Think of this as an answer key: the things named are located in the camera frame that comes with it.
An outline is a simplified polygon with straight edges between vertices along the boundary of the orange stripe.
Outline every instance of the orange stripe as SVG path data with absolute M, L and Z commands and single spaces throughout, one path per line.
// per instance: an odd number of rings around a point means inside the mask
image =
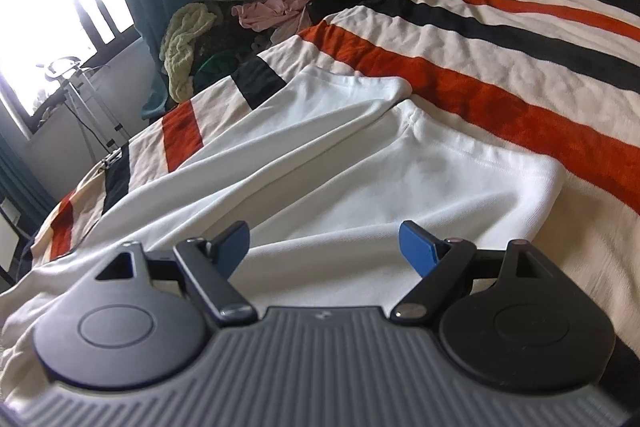
M 300 34 L 320 51 L 367 76 L 401 76 L 414 92 L 494 136 L 558 159 L 576 176 L 640 214 L 640 149 L 480 80 L 405 57 L 325 22 Z
M 76 192 L 72 190 L 62 198 L 58 207 L 58 213 L 56 217 L 51 220 L 53 238 L 51 239 L 50 261 L 71 250 L 71 231 L 74 227 L 74 208 L 71 204 L 71 197 L 73 197 L 75 193 Z
M 193 153 L 202 149 L 202 136 L 191 100 L 162 117 L 162 137 L 169 172 L 175 171 Z
M 463 0 L 467 4 L 475 6 L 491 6 L 510 13 L 544 13 L 553 15 L 559 19 L 579 22 L 594 28 L 600 28 L 623 37 L 628 37 L 640 42 L 640 28 L 636 28 L 631 24 L 622 22 L 613 17 L 594 13 L 579 8 L 571 8 L 569 6 L 555 6 L 553 4 L 542 4 L 531 1 L 518 0 Z

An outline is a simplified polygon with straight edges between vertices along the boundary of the black plastic device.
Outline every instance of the black plastic device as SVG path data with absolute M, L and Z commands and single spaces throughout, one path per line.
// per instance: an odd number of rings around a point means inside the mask
M 272 307 L 261 319 L 227 282 L 248 251 L 245 223 L 174 251 L 124 244 L 36 325 L 53 385 L 20 420 L 617 427 L 629 419 L 595 385 L 614 346 L 610 320 L 529 242 L 478 250 L 405 221 L 399 243 L 422 279 L 389 317 L 376 307 Z M 495 277 L 470 293 L 474 280 Z M 175 281 L 183 296 L 154 280 Z

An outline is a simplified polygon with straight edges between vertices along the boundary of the metal screw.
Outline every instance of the metal screw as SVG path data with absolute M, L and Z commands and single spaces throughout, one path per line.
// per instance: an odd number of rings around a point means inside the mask
M 414 321 L 423 318 L 427 314 L 427 308 L 422 304 L 415 302 L 405 302 L 400 304 L 394 310 L 394 315 L 398 319 L 405 319 L 408 321 Z
M 230 321 L 243 321 L 254 313 L 249 304 L 229 304 L 220 310 L 220 315 Z

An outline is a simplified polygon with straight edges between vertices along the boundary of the pink clothing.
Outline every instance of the pink clothing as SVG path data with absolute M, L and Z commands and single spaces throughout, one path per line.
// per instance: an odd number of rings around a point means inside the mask
M 311 26 L 305 6 L 310 0 L 264 0 L 242 6 L 234 6 L 232 15 L 237 15 L 243 28 L 261 32 L 267 28 L 280 26 L 271 37 L 277 44 Z

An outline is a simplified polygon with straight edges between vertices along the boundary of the circular pad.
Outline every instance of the circular pad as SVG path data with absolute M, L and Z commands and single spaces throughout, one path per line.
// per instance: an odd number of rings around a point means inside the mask
M 547 346 L 569 331 L 567 320 L 549 306 L 519 304 L 498 312 L 495 330 L 506 340 L 523 346 Z
M 127 347 L 144 340 L 153 327 L 153 318 L 143 309 L 106 306 L 85 315 L 80 322 L 80 334 L 97 347 Z
M 477 380 L 551 393 L 600 378 L 613 348 L 607 316 L 554 280 L 498 283 L 455 302 L 439 326 L 449 356 Z
M 34 347 L 53 380 L 124 391 L 169 378 L 202 351 L 204 318 L 190 301 L 143 280 L 88 278 L 44 315 Z

